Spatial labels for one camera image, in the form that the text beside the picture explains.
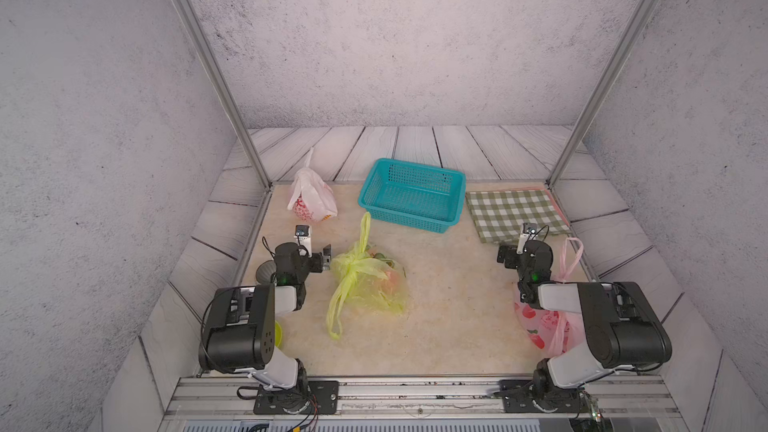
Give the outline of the yellow-green avocado plastic bag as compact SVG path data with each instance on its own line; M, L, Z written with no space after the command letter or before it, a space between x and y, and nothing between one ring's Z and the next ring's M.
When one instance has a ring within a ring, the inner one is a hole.
M407 273L399 262L369 242L371 222L371 214L366 212L360 222L358 240L330 263L337 285L330 298L325 325L333 340L342 337L345 305L393 314L402 314L406 309Z

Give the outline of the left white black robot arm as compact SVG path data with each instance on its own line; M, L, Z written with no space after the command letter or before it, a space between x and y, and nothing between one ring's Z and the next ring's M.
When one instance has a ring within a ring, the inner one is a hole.
M311 274L330 268L332 247L311 252L295 242L270 252L264 284L218 289L204 312L198 359L206 371L246 373L269 393L309 394L306 369L277 345L276 318L301 310Z

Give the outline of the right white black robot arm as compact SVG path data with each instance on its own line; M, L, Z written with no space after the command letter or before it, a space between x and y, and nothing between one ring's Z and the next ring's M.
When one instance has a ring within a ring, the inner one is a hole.
M554 253L541 240L502 244L497 261L518 273L519 298L535 311L556 312L584 331L584 341L541 360L531 379L499 383L506 413L579 415L585 386L617 371L650 372L670 361L671 340L635 282L563 282L553 278Z

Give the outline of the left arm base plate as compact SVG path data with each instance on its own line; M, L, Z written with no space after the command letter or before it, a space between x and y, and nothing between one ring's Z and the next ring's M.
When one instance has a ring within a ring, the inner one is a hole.
M334 415L340 383L335 380L299 382L287 390L261 389L254 399L255 415Z

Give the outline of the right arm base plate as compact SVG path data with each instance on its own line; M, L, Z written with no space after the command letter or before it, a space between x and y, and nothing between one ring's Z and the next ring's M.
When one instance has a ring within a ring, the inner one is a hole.
M581 390L553 388L541 391L532 380L501 380L499 389L491 394L502 401L505 413L561 413L576 417L586 412Z

